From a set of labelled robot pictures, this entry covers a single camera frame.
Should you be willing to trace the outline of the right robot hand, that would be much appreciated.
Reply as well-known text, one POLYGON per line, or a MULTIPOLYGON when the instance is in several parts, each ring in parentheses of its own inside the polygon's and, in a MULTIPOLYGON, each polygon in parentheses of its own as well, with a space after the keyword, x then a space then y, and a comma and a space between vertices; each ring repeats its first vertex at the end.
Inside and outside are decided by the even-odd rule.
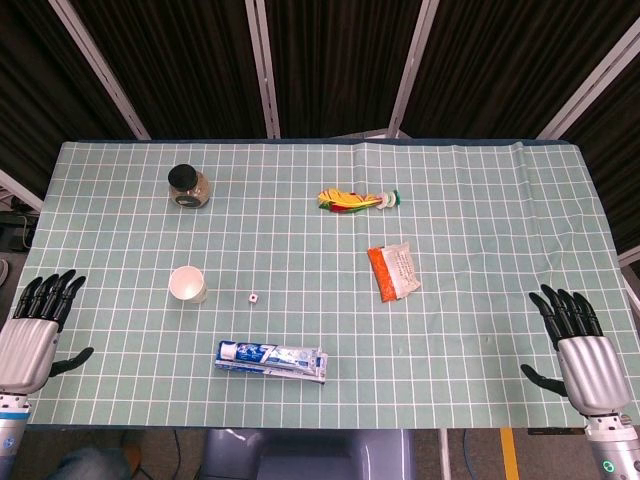
POLYGON ((568 399, 584 417, 621 413, 632 400, 631 390, 593 306, 578 292, 546 284, 540 289, 529 298, 543 319, 562 378, 545 377, 528 364, 520 366, 522 373, 539 388, 568 399))

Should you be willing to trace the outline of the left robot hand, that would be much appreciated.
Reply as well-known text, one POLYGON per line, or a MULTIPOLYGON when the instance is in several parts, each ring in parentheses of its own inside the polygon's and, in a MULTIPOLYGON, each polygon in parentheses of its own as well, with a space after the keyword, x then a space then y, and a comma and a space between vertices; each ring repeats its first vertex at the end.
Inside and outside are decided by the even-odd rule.
POLYGON ((60 335, 74 299, 86 278, 75 270, 37 277, 24 287, 13 316, 1 329, 1 393, 28 396, 50 378, 83 365, 94 349, 76 356, 55 358, 60 335))

